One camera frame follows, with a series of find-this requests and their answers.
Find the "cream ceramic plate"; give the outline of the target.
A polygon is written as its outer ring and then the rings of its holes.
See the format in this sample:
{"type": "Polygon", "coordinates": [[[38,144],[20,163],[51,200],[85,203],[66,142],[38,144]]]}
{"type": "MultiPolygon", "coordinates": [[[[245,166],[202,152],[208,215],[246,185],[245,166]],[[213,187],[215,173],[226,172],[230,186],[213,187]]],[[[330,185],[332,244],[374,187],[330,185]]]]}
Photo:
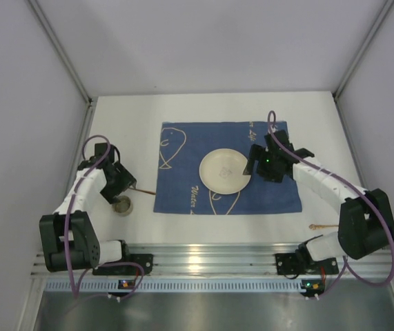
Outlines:
{"type": "Polygon", "coordinates": [[[243,190],[251,176],[244,175],[247,158],[240,152],[220,148],[209,152],[199,165],[201,182],[216,194],[235,194],[243,190]]]}

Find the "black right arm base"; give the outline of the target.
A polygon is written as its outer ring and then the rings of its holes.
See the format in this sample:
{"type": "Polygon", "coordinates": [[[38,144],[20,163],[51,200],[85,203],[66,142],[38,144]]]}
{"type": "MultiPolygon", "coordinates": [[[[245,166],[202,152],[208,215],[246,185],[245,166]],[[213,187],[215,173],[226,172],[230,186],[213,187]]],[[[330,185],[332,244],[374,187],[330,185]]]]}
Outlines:
{"type": "Polygon", "coordinates": [[[320,275],[325,271],[326,275],[339,274],[336,258],[322,261],[301,262],[294,252],[275,254],[277,274],[282,276],[320,275]]]}

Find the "blue cloth placemat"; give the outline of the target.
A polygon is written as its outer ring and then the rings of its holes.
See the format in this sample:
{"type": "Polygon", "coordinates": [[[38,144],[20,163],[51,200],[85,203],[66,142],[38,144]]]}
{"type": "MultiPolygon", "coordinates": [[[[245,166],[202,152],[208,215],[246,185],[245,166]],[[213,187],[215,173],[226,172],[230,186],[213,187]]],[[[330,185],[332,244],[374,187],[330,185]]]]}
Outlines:
{"type": "Polygon", "coordinates": [[[264,121],[163,123],[154,211],[166,214],[248,215],[302,211],[297,184],[288,177],[271,183],[254,174],[233,194],[207,188],[199,175],[203,158],[220,148],[247,157],[252,144],[264,145],[264,121]]]}

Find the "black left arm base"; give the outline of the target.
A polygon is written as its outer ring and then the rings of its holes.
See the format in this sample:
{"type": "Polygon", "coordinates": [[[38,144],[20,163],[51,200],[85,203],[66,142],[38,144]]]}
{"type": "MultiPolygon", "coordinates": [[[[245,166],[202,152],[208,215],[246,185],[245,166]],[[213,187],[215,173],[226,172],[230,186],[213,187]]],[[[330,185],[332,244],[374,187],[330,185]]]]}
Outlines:
{"type": "Polygon", "coordinates": [[[153,267],[153,254],[129,254],[122,260],[108,262],[92,271],[95,276],[135,276],[141,275],[140,268],[144,274],[150,274],[153,267]]]}

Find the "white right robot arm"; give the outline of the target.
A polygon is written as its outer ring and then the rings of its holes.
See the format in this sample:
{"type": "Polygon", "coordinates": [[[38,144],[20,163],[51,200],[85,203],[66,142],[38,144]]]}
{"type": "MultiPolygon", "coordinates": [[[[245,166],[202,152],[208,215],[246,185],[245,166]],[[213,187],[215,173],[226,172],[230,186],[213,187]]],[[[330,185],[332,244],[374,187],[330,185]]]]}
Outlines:
{"type": "Polygon", "coordinates": [[[325,168],[306,148],[294,149],[284,130],[265,136],[266,144],[250,147],[245,175],[264,180],[292,179],[314,192],[338,214],[337,231],[299,244],[297,254],[307,264],[340,256],[354,260],[394,243],[394,218],[387,194],[367,190],[325,168]]]}

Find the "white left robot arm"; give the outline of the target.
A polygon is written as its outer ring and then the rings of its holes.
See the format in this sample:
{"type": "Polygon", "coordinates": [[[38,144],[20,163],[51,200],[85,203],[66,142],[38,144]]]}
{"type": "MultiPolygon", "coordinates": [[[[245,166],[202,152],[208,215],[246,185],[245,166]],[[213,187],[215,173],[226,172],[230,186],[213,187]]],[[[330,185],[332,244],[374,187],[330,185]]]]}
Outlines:
{"type": "Polygon", "coordinates": [[[97,204],[117,203],[121,193],[136,185],[136,178],[120,162],[119,150],[112,144],[95,144],[94,154],[79,164],[63,203],[39,221],[48,271],[67,271],[67,260],[73,270],[121,261],[126,244],[107,239],[108,222],[94,218],[92,211],[97,204]]]}

